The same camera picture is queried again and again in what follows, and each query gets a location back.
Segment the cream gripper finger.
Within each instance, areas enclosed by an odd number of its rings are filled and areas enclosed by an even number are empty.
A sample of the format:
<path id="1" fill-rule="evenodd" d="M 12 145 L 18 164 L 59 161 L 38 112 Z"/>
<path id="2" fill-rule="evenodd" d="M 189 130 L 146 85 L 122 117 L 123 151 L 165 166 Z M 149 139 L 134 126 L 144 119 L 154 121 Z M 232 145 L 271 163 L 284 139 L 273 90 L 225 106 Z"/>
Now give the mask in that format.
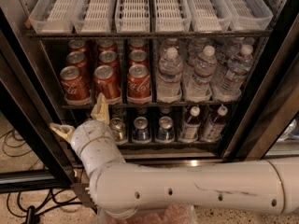
<path id="1" fill-rule="evenodd" d="M 109 124 L 109 110 L 108 102 L 103 93 L 100 93 L 97 97 L 95 106 L 93 107 L 91 117 L 95 120 L 103 121 L 106 124 Z"/>
<path id="2" fill-rule="evenodd" d="M 62 137 L 67 143 L 71 142 L 75 128 L 71 125 L 51 123 L 50 129 Z"/>

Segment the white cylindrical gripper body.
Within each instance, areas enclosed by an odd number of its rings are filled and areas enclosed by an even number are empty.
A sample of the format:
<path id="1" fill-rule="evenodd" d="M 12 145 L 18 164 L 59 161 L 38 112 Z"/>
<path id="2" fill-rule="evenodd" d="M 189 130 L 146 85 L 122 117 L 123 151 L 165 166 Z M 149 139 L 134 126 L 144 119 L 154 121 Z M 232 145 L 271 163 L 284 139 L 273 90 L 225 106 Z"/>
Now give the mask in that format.
<path id="1" fill-rule="evenodd" d="M 102 121 L 90 119 L 79 125 L 73 132 L 70 144 L 87 175 L 110 161 L 124 162 L 109 126 Z"/>

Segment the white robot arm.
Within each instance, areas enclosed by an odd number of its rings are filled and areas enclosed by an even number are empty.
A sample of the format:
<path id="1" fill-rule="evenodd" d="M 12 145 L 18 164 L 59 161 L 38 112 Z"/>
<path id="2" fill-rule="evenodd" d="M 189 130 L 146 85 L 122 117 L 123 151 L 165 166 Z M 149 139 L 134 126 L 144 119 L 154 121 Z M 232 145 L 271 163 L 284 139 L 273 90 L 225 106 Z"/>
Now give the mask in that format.
<path id="1" fill-rule="evenodd" d="M 186 203 L 269 214 L 299 208 L 299 158 L 152 168 L 128 163 L 108 125 L 107 100 L 100 95 L 92 117 L 78 127 L 52 123 L 89 177 L 95 205 L 110 216 L 131 217 L 151 204 Z"/>

